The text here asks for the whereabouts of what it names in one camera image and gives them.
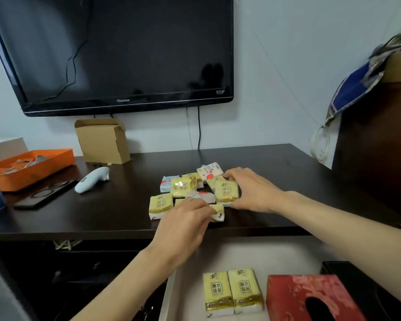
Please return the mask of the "black flat phone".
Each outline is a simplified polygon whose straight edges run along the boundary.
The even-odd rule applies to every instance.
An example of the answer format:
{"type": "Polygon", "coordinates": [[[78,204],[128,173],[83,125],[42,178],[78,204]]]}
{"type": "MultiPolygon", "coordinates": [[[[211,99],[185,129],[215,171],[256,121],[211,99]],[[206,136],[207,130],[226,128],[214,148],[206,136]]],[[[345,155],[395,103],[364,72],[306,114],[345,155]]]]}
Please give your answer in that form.
{"type": "Polygon", "coordinates": [[[78,180],[57,181],[16,202],[15,210],[37,210],[75,187],[78,180]]]}

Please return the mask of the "white cardboard box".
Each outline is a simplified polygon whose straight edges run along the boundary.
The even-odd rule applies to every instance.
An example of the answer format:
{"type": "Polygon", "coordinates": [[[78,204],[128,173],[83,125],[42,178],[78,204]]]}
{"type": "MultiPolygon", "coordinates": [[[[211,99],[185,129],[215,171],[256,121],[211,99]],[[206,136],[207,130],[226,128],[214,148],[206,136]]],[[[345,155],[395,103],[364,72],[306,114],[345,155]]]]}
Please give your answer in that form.
{"type": "Polygon", "coordinates": [[[28,152],[23,138],[0,138],[0,161],[28,152]]]}

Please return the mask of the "dark brown wooden cabinet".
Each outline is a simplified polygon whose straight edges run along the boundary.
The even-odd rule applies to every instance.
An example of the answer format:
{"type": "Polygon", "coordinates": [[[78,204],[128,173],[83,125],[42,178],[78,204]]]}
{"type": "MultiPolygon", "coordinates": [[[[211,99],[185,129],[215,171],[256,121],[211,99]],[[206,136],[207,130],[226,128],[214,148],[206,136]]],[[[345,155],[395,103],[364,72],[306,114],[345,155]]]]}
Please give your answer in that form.
{"type": "Polygon", "coordinates": [[[401,215],[401,52],[382,80],[342,113],[332,169],[401,215]]]}

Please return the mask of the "pile of small tissue packs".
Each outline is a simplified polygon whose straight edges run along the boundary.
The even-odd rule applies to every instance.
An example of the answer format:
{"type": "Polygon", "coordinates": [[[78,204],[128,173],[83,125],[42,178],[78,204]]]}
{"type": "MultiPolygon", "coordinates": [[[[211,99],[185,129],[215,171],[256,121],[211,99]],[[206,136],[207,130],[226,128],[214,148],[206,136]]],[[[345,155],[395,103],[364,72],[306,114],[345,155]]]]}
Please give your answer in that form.
{"type": "Polygon", "coordinates": [[[215,184],[230,181],[217,162],[202,165],[196,172],[176,176],[164,176],[160,194],[150,198],[148,215],[151,221],[160,220],[164,213],[191,197],[203,199],[207,204],[216,204],[215,184]]]}

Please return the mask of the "pale blue handheld thermometer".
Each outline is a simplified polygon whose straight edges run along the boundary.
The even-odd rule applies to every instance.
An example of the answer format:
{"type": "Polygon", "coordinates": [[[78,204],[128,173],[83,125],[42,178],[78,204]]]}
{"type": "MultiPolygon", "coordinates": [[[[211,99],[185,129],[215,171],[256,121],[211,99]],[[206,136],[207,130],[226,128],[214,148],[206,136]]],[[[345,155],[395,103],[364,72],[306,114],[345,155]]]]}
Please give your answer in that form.
{"type": "Polygon", "coordinates": [[[82,178],[75,186],[74,190],[79,193],[85,193],[90,191],[98,182],[100,181],[108,181],[109,180],[109,167],[99,167],[89,174],[87,174],[84,178],[82,178]]]}

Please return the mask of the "person's left forearm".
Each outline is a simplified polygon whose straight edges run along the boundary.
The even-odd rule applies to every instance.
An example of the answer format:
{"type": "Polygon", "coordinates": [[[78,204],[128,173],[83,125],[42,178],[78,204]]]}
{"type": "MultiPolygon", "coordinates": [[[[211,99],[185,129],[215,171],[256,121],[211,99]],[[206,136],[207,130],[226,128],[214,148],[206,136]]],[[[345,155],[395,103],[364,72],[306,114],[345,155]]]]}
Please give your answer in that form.
{"type": "Polygon", "coordinates": [[[70,321],[132,321],[178,267],[176,252],[150,244],[70,321]]]}

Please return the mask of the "yellow tissue packet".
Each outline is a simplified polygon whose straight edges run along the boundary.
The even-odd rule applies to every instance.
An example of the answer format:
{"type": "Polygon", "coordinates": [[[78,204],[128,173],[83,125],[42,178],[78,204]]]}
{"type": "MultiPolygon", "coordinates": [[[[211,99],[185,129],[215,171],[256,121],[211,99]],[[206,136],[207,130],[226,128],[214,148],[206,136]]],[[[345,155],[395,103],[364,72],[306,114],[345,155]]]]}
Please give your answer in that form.
{"type": "Polygon", "coordinates": [[[224,222],[225,221],[225,208],[223,204],[209,204],[214,209],[215,214],[211,216],[212,222],[224,222]]]}
{"type": "Polygon", "coordinates": [[[264,299],[251,268],[227,272],[236,315],[260,313],[264,310],[264,299]]]}
{"type": "Polygon", "coordinates": [[[240,198],[239,186],[234,181],[217,182],[215,184],[215,200],[217,204],[230,206],[240,198]]]}
{"type": "Polygon", "coordinates": [[[203,274],[205,312],[207,318],[217,318],[235,314],[227,271],[203,274]]]}

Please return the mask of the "white open drawer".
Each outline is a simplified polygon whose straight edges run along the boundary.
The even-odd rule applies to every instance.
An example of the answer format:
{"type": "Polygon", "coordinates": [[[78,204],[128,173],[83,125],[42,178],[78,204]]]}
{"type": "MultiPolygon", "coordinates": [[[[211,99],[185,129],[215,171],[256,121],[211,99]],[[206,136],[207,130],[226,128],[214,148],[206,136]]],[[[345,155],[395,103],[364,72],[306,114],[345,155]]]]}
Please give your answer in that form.
{"type": "Polygon", "coordinates": [[[203,274],[252,268],[265,298],[268,275],[318,274],[323,261],[343,260],[313,236],[235,237],[222,239],[216,247],[205,239],[169,278],[159,321],[269,321],[266,309],[207,318],[203,274]]]}

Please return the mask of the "orange shallow tray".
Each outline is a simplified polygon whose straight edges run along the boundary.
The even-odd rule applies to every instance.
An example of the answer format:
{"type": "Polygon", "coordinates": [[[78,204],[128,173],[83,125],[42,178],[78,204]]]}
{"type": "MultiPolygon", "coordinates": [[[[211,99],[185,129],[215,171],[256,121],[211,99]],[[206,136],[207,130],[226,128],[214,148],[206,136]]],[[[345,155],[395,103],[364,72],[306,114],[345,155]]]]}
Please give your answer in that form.
{"type": "Polygon", "coordinates": [[[20,191],[74,164],[75,157],[70,148],[33,150],[9,157],[0,161],[0,190],[2,192],[20,191]],[[3,170],[10,168],[16,160],[31,159],[39,155],[47,156],[49,159],[12,174],[2,174],[3,170]]]}

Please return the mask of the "brown cardboard box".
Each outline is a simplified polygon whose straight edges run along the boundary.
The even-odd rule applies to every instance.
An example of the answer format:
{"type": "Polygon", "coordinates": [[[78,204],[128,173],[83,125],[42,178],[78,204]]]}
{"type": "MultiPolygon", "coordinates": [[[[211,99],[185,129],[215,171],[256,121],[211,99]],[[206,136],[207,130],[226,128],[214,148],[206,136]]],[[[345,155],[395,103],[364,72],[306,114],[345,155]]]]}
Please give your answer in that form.
{"type": "Polygon", "coordinates": [[[130,161],[126,129],[118,119],[78,119],[74,127],[86,162],[122,165],[130,161]]]}

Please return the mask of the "black flat-screen television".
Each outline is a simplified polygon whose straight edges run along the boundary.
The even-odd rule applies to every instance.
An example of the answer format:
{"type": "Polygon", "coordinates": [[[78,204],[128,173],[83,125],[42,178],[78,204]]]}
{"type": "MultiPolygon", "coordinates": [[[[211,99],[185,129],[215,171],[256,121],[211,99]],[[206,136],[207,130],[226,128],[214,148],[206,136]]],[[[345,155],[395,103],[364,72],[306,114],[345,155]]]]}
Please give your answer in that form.
{"type": "Polygon", "coordinates": [[[28,117],[229,103],[233,0],[0,0],[0,59],[28,117]]]}

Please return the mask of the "person's right forearm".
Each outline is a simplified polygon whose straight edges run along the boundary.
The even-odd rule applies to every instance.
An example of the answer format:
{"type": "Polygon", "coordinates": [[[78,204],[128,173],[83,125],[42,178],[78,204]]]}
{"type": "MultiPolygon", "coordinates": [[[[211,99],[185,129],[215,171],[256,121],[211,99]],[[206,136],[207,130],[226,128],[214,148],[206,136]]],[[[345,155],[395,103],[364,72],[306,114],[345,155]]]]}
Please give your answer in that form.
{"type": "Polygon", "coordinates": [[[401,302],[401,229],[284,192],[276,211],[334,248],[401,302]]]}

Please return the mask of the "person's left hand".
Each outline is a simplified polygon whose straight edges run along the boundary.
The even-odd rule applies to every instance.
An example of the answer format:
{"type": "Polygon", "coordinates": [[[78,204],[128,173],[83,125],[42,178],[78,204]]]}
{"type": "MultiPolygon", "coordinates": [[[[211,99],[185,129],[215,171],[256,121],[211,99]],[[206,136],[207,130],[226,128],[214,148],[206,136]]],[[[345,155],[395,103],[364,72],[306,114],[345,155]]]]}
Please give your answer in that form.
{"type": "Polygon", "coordinates": [[[179,205],[164,213],[148,249],[171,269],[182,265],[203,241],[207,227],[189,226],[179,219],[179,205]]]}

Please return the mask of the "red patterned tissue box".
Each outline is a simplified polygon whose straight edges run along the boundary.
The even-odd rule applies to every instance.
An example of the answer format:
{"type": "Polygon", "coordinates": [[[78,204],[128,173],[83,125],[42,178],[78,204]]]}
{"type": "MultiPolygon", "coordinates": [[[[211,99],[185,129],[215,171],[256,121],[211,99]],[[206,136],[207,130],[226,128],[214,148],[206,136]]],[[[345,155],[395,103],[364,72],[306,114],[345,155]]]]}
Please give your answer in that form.
{"type": "Polygon", "coordinates": [[[270,321],[367,321],[336,275],[269,275],[270,321]]]}

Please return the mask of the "blue and grey cloth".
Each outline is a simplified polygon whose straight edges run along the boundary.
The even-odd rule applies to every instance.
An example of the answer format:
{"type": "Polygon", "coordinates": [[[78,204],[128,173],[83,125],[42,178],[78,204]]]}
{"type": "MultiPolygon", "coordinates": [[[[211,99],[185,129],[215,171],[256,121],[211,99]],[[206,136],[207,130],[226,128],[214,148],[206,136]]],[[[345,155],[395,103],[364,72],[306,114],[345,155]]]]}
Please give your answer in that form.
{"type": "Polygon", "coordinates": [[[327,126],[338,114],[368,94],[382,80],[387,60],[399,52],[401,52],[401,33],[378,45],[367,62],[340,83],[332,97],[322,126],[327,126]]]}

